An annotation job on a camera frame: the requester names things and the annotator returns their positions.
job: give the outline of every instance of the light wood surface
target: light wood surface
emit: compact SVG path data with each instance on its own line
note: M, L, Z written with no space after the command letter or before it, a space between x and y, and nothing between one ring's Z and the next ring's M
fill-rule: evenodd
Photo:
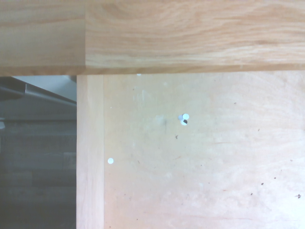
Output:
M6 0L0 75L305 70L305 2Z
M77 229L104 226L103 77L77 77Z
M305 227L305 72L80 82L78 229Z

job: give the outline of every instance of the wood grain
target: wood grain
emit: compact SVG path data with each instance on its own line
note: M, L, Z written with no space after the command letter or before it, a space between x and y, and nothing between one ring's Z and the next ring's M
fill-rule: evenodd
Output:
M103 77L77 78L77 229L104 226Z
M303 1L90 4L86 66L107 73L303 69Z
M303 228L304 107L305 72L104 76L104 228Z
M0 74L77 74L85 69L85 6L0 3Z
M0 75L305 70L305 2L0 3Z

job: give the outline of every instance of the wooden panel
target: wooden panel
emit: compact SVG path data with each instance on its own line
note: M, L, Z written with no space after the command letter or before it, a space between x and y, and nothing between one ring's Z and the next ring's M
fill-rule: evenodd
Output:
M305 69L304 1L108 2L87 6L87 72Z
M104 225L103 80L77 77L77 229Z
M5 0L0 75L305 69L305 2Z
M85 6L0 3L0 75L77 74L85 69Z
M305 72L104 76L104 228L305 227L304 107Z

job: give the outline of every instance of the plywood panel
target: plywood panel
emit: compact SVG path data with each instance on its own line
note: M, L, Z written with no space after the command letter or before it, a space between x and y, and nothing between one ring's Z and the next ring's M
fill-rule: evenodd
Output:
M305 72L104 76L104 228L305 227L304 107Z
M77 229L104 225L103 76L77 78Z

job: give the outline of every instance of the white dot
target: white dot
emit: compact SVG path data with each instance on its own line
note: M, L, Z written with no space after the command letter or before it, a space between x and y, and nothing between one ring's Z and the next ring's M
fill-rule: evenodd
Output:
M185 120L188 120L190 118L190 116L188 114L183 114L182 118L185 119Z
M109 164L112 164L113 162L114 162L113 158L110 157L110 158L108 159L108 163L109 163Z

